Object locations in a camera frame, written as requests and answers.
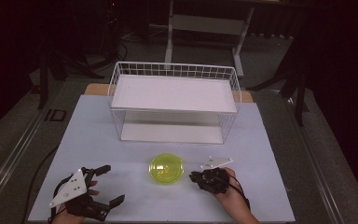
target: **transparent bowl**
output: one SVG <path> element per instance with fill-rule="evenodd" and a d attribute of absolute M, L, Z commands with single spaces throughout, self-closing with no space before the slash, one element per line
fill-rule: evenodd
<path fill-rule="evenodd" d="M 149 174 L 159 184 L 176 183 L 183 174 L 183 160 L 170 153 L 157 155 L 149 164 Z"/>

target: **table surface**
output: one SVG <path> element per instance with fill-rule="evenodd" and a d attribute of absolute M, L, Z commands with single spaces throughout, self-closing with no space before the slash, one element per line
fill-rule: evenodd
<path fill-rule="evenodd" d="M 252 211 L 262 222 L 294 221 L 263 121 L 249 92 L 223 145 L 122 142 L 117 138 L 106 98 L 106 84 L 91 84 L 77 103 L 62 143 L 29 216 L 32 221 L 49 217 L 48 204 L 55 186 L 78 168 L 110 164 L 112 171 L 98 176 L 101 203 L 126 194 L 125 202 L 111 211 L 115 222 L 230 222 L 220 204 L 188 178 L 209 158 L 230 157 L 228 167 L 237 171 Z M 184 159 L 184 175 L 174 185 L 155 183 L 148 163 L 160 153 Z"/>

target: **white shelf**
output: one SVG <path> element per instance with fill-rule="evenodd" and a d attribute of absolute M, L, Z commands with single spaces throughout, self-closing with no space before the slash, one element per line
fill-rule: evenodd
<path fill-rule="evenodd" d="M 236 114 L 228 80 L 120 75 L 112 109 Z"/>

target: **black cable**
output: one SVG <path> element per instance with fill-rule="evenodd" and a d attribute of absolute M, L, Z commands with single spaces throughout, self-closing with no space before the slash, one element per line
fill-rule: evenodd
<path fill-rule="evenodd" d="M 30 201 L 30 198 L 31 198 L 31 191 L 32 191 L 32 188 L 34 186 L 34 181 L 36 180 L 36 176 L 37 174 L 39 173 L 40 171 L 40 168 L 42 168 L 42 165 L 45 163 L 45 161 L 48 159 L 48 157 L 50 157 L 53 152 L 55 152 L 56 150 L 58 149 L 58 146 L 56 146 L 55 148 L 53 148 L 49 153 L 48 155 L 42 160 L 42 162 L 39 164 L 39 166 L 36 168 L 36 171 L 34 172 L 34 176 L 31 180 L 31 185 L 28 189 L 28 195 L 27 195 L 27 199 L 26 199 L 26 204 L 25 204 L 25 209 L 24 209 L 24 213 L 22 214 L 22 220 L 21 220 L 21 223 L 25 223 L 25 219 L 27 217 L 27 214 L 28 214 L 28 206 L 29 206 L 29 201 Z"/>

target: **table leg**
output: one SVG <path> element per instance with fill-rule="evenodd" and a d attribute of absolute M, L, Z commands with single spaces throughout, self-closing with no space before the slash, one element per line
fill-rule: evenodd
<path fill-rule="evenodd" d="M 254 11 L 255 11 L 254 7 L 249 8 L 248 13 L 246 15 L 246 20 L 243 23 L 243 27 L 240 33 L 240 41 L 238 42 L 237 47 L 232 50 L 232 56 L 234 58 L 235 69 L 237 70 L 238 77 L 243 77 L 240 53 L 241 53 L 243 41 L 245 40 L 246 34 L 248 33 L 248 28 L 251 23 L 251 19 Z"/>
<path fill-rule="evenodd" d="M 165 63 L 171 63 L 172 62 L 172 33 L 173 33 L 173 27 L 172 27 L 172 20 L 173 20 L 173 0 L 170 1 L 170 17 L 168 18 L 168 44 L 167 49 L 165 51 Z M 169 65 L 165 65 L 165 69 L 170 69 Z"/>

